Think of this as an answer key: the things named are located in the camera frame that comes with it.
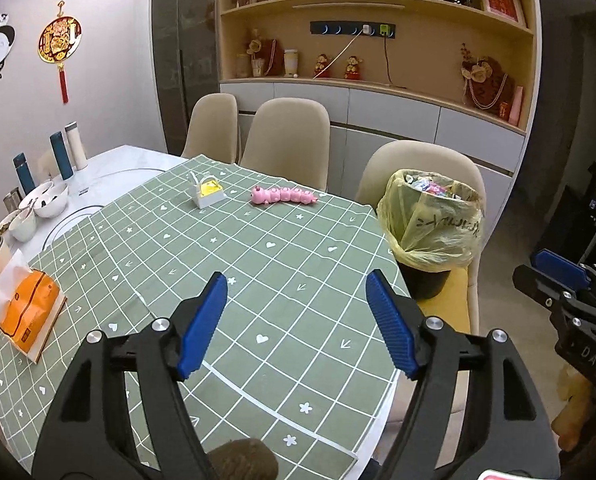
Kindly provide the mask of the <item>red chinese knot ornament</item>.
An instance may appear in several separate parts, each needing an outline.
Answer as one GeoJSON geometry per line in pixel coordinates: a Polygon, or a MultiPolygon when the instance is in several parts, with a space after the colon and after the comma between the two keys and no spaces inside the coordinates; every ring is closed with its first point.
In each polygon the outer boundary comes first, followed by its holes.
{"type": "Polygon", "coordinates": [[[82,40],[83,29],[80,21],[64,13],[66,1],[57,3],[56,17],[40,32],[37,41],[37,54],[47,64],[58,70],[61,101],[69,103],[68,83],[66,82],[66,60],[76,51],[82,40]]]}

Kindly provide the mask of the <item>beige chair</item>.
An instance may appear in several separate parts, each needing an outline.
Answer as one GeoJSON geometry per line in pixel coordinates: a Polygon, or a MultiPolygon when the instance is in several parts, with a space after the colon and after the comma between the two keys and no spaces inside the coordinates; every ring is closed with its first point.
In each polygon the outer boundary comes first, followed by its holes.
{"type": "Polygon", "coordinates": [[[277,98],[255,112],[239,165],[325,191],[329,148],[330,120],[321,103],[277,98]]]}
{"type": "Polygon", "coordinates": [[[182,157],[206,155],[231,164],[238,157],[238,110],[235,96],[210,93],[200,98],[191,112],[191,121],[182,157]]]}
{"type": "Polygon", "coordinates": [[[476,164],[452,148],[392,141],[371,155],[355,200],[375,211],[421,310],[478,333],[487,193],[476,164]]]}

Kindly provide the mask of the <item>red framed picture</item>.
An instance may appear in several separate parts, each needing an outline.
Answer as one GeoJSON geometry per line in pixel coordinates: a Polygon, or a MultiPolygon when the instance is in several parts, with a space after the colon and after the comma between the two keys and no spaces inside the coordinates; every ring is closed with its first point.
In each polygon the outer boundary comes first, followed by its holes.
{"type": "Polygon", "coordinates": [[[518,26],[526,26],[526,18],[520,0],[481,0],[484,12],[513,22],[518,26]]]}

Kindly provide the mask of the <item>wooden shelf cabinet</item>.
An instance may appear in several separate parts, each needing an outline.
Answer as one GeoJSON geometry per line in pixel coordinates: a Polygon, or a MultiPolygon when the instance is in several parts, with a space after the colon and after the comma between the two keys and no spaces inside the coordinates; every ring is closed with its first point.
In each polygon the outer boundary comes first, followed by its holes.
{"type": "Polygon", "coordinates": [[[243,127],[277,98],[322,104],[331,125],[328,187],[354,197],[368,159],[409,139],[452,148],[478,167],[486,224],[498,224],[528,146],[540,79],[539,0],[520,0],[526,26],[484,12],[481,0],[217,0],[220,88],[243,127]],[[311,21],[397,27],[394,39],[319,36],[311,21]],[[514,78],[507,120],[464,102],[462,44],[514,78]]]}

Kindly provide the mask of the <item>dark red gift bag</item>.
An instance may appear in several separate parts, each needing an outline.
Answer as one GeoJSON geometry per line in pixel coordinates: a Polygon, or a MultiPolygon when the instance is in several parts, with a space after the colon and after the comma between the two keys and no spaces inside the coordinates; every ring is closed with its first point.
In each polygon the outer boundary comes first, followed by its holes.
{"type": "Polygon", "coordinates": [[[466,44],[462,44],[461,54],[465,104],[507,120],[514,99],[514,78],[505,73],[501,64],[494,58],[476,58],[466,44]]]}

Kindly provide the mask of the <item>trash bin yellow bag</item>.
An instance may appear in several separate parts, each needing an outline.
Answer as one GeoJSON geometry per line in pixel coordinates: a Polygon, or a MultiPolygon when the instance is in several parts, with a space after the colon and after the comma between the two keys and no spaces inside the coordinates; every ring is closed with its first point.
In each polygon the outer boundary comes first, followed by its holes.
{"type": "Polygon", "coordinates": [[[409,294],[440,294],[454,270],[479,252],[484,224],[481,195],[436,172],[400,169],[388,180],[377,217],[409,294]]]}

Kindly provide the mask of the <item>black power strip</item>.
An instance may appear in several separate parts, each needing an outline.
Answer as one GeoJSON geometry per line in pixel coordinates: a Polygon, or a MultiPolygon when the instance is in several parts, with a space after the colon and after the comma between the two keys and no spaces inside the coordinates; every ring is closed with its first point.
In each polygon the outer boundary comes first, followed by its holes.
{"type": "Polygon", "coordinates": [[[368,36],[394,39],[397,27],[391,23],[368,21],[311,21],[310,32],[319,36],[368,36]]]}

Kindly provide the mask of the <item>beige chair far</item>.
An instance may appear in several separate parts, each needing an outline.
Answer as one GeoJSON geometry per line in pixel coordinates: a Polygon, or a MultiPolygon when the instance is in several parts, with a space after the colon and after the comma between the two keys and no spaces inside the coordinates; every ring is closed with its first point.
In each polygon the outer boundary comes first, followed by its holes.
{"type": "Polygon", "coordinates": [[[191,112],[191,121],[182,157],[206,155],[231,164],[238,157],[238,110],[235,96],[210,93],[200,98],[191,112]]]}

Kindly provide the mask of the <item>orange tissue pack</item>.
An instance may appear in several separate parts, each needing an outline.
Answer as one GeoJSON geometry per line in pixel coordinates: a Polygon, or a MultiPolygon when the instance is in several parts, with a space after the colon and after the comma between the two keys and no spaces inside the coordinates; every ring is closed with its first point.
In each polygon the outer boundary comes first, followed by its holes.
{"type": "Polygon", "coordinates": [[[32,269],[20,250],[0,274],[0,332],[34,364],[46,346],[66,295],[46,272],[32,269]]]}

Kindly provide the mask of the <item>white bottle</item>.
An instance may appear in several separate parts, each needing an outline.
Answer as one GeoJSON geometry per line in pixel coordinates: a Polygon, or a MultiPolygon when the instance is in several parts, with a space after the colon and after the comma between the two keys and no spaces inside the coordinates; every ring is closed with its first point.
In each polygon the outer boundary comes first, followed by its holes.
{"type": "Polygon", "coordinates": [[[66,125],[66,127],[64,127],[64,132],[69,141],[75,168],[77,170],[85,169],[88,166],[88,159],[80,136],[80,130],[78,130],[77,122],[70,122],[70,124],[66,125]]]}

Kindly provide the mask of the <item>beige chair near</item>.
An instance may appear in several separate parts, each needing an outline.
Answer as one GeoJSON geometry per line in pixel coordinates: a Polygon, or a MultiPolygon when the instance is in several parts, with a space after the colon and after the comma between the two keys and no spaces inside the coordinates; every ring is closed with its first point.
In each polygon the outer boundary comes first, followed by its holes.
{"type": "Polygon", "coordinates": [[[452,148],[392,141],[371,155],[355,200],[375,211],[421,310],[478,333],[487,193],[476,164],[452,148]]]}

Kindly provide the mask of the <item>pink caterpillar toy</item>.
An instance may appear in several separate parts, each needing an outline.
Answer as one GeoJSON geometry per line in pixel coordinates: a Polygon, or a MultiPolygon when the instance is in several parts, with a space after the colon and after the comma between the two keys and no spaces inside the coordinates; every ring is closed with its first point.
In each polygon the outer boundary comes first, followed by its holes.
{"type": "Polygon", "coordinates": [[[276,203],[312,205],[318,200],[313,192],[302,188],[261,188],[257,185],[250,192],[250,203],[257,206],[276,203]]]}

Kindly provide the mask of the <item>beige chair middle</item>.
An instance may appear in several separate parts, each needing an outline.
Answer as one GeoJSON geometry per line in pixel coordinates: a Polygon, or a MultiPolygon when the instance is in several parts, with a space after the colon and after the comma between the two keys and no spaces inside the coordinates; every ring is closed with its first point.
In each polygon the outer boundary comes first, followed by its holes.
{"type": "Polygon", "coordinates": [[[325,191],[329,148],[330,120],[321,103],[277,98],[255,112],[239,165],[325,191]]]}

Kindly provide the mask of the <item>white bowl large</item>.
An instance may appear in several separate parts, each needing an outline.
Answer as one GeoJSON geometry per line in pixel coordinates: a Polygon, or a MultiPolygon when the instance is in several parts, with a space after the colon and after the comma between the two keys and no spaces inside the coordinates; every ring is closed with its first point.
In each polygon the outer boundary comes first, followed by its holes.
{"type": "Polygon", "coordinates": [[[55,184],[36,198],[33,204],[34,214],[43,219],[56,218],[66,209],[68,203],[69,185],[64,182],[55,184]]]}

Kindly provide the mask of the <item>teal bottle left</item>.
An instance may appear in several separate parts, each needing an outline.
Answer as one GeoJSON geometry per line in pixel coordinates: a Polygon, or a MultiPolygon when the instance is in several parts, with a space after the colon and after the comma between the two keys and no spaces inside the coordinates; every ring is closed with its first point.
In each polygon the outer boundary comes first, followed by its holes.
{"type": "Polygon", "coordinates": [[[30,194],[34,188],[36,188],[36,183],[33,179],[30,167],[28,166],[28,161],[26,160],[25,154],[19,153],[14,156],[13,166],[16,170],[24,195],[30,194]]]}

